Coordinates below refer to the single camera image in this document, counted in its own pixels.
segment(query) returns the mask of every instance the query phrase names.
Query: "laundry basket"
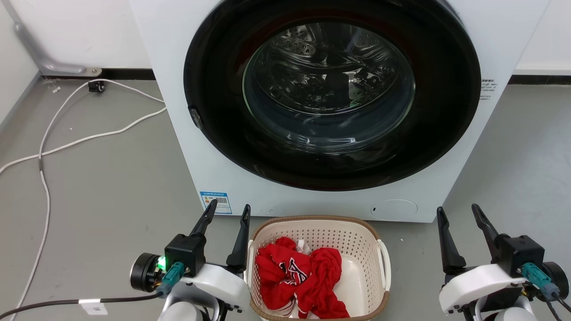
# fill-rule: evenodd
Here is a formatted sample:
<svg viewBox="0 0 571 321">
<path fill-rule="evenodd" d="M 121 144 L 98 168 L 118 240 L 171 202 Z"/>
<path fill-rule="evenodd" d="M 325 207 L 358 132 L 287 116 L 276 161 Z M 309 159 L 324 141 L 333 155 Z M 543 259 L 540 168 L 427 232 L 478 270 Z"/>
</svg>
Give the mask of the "laundry basket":
<svg viewBox="0 0 571 321">
<path fill-rule="evenodd" d="M 332 247 L 341 253 L 341 279 L 333 291 L 345 303 L 350 318 L 338 320 L 364 321 L 385 309 L 391 287 L 391 262 L 385 244 L 367 222 L 344 216 L 308 215 L 274 218 L 263 223 L 248 245 L 248 268 L 244 278 L 250 287 L 250 306 L 263 320 L 297 319 L 297 310 L 284 317 L 269 310 L 260 295 L 260 278 L 255 256 L 258 249 L 287 236 L 305 242 L 316 250 Z"/>
</svg>

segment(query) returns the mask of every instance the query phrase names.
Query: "green led light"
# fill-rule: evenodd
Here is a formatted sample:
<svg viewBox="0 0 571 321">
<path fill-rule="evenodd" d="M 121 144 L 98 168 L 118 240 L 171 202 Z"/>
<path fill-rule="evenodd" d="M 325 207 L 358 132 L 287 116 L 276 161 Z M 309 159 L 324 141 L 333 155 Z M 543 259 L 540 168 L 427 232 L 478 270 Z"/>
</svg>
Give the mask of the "green led light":
<svg viewBox="0 0 571 321">
<path fill-rule="evenodd" d="M 161 256 L 159 258 L 159 260 L 157 261 L 156 266 L 158 266 L 159 269 L 166 271 L 167 270 L 167 258 L 165 258 L 164 256 Z"/>
</svg>

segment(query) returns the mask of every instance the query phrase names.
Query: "door glass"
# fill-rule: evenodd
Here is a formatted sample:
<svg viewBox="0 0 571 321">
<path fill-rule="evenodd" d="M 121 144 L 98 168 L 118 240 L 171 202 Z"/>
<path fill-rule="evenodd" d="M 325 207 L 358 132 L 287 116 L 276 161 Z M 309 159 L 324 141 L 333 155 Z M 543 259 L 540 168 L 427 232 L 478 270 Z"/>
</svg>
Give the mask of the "door glass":
<svg viewBox="0 0 571 321">
<path fill-rule="evenodd" d="M 253 119 L 275 140 L 318 154 L 361 150 L 406 117 L 415 80 L 382 36 L 346 23 L 284 30 L 252 56 L 243 79 Z"/>
</svg>

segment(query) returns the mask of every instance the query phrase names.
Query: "white washing machine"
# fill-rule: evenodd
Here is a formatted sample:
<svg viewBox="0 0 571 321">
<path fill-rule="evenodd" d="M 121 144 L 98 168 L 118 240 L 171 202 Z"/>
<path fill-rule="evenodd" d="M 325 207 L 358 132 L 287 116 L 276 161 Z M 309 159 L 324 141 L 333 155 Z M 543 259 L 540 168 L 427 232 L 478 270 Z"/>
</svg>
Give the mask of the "white washing machine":
<svg viewBox="0 0 571 321">
<path fill-rule="evenodd" d="M 548 0 L 131 0 L 218 214 L 432 222 Z"/>
</svg>

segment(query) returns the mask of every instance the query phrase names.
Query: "washing machine door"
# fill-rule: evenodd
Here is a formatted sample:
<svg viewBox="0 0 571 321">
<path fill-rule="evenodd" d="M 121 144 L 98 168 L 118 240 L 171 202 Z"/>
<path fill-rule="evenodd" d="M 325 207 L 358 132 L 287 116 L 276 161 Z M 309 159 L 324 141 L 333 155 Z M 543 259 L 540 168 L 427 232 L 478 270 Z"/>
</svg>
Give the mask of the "washing machine door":
<svg viewBox="0 0 571 321">
<path fill-rule="evenodd" d="M 480 68 L 440 2 L 226 0 L 192 40 L 184 88 L 195 124 L 242 168 L 344 191 L 450 150 L 476 111 Z"/>
</svg>

